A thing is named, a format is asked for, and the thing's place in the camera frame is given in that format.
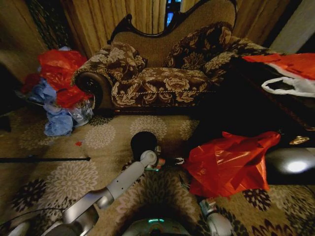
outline sofa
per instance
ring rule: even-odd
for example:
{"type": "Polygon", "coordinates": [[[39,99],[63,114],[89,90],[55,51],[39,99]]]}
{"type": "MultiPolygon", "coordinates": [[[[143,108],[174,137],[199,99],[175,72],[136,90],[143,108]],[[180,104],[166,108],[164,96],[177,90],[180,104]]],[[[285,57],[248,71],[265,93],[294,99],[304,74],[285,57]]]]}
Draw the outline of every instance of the sofa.
{"type": "Polygon", "coordinates": [[[191,110],[216,98],[231,58],[272,53],[232,35],[236,15],[233,0],[201,1],[175,12],[158,34],[138,31],[127,15],[108,45],[74,73],[73,83],[94,95],[99,111],[191,110]]]}

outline white plastic bag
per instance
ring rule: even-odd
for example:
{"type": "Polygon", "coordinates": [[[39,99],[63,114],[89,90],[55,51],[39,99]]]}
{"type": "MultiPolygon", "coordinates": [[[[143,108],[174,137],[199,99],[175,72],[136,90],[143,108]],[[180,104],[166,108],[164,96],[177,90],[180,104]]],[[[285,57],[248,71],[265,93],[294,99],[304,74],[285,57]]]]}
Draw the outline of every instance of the white plastic bag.
{"type": "Polygon", "coordinates": [[[261,87],[270,93],[273,94],[291,94],[295,96],[301,96],[301,97],[314,97],[315,98],[315,81],[313,80],[308,80],[308,79],[293,79],[289,77],[280,77],[280,78],[275,78],[271,80],[265,81],[261,87]],[[283,83],[287,85],[291,85],[294,87],[294,89],[272,89],[268,86],[268,84],[272,84],[275,82],[282,81],[283,83]]]}

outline patterned carpet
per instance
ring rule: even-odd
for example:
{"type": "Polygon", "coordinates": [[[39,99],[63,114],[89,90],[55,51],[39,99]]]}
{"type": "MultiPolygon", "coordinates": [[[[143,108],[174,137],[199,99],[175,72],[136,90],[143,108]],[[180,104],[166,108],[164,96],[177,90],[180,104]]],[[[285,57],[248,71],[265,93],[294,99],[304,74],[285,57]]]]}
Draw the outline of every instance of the patterned carpet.
{"type": "MultiPolygon", "coordinates": [[[[187,116],[94,117],[68,137],[46,137],[44,113],[27,108],[9,114],[12,132],[0,133],[2,157],[38,155],[43,158],[90,157],[91,161],[9,163],[0,165],[0,235],[7,220],[31,223],[30,234],[40,235],[61,217],[61,210],[92,189],[103,188],[132,160],[130,140],[139,131],[151,131],[164,158],[181,157],[185,141],[198,125],[187,116]]],[[[121,235],[143,217],[176,218],[196,236],[209,235],[196,197],[179,181],[187,174],[178,167],[146,172],[107,210],[89,235],[121,235]]],[[[248,190],[230,199],[217,198],[219,212],[232,223],[237,235],[314,235],[315,199],[306,186],[277,185],[271,190],[248,190]]]]}

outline brown patterned cushion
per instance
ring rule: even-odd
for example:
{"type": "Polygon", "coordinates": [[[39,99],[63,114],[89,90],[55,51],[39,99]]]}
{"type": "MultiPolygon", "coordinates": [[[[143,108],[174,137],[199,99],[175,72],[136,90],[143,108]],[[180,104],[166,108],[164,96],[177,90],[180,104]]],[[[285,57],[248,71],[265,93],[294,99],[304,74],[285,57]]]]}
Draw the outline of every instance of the brown patterned cushion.
{"type": "Polygon", "coordinates": [[[231,37],[231,25],[208,25],[174,44],[164,66],[182,69],[200,69],[207,61],[224,51],[231,37]]]}
{"type": "Polygon", "coordinates": [[[117,107],[194,106],[213,88],[199,70],[145,68],[131,84],[116,82],[112,99],[117,107]]]}
{"type": "Polygon", "coordinates": [[[248,55],[269,55],[272,53],[275,52],[269,48],[257,45],[248,39],[240,39],[232,36],[231,42],[226,47],[226,51],[207,61],[201,70],[209,77],[212,83],[220,85],[224,74],[229,69],[231,58],[248,55]]]}
{"type": "Polygon", "coordinates": [[[113,42],[107,61],[107,68],[111,76],[121,83],[130,83],[133,76],[137,75],[146,66],[146,59],[130,45],[113,42]]]}

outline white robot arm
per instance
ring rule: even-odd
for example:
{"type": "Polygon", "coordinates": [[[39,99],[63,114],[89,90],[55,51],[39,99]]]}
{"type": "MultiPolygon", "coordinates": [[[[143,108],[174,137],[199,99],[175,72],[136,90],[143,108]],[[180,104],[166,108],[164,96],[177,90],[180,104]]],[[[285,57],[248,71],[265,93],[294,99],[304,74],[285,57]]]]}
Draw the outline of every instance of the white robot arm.
{"type": "Polygon", "coordinates": [[[93,204],[96,204],[100,209],[106,209],[135,183],[148,165],[154,166],[157,161],[157,155],[153,151],[143,152],[140,161],[132,163],[105,188],[88,192],[65,210],[63,212],[63,222],[73,226],[79,223],[84,228],[80,235],[85,235],[98,220],[98,214],[93,204]]]}

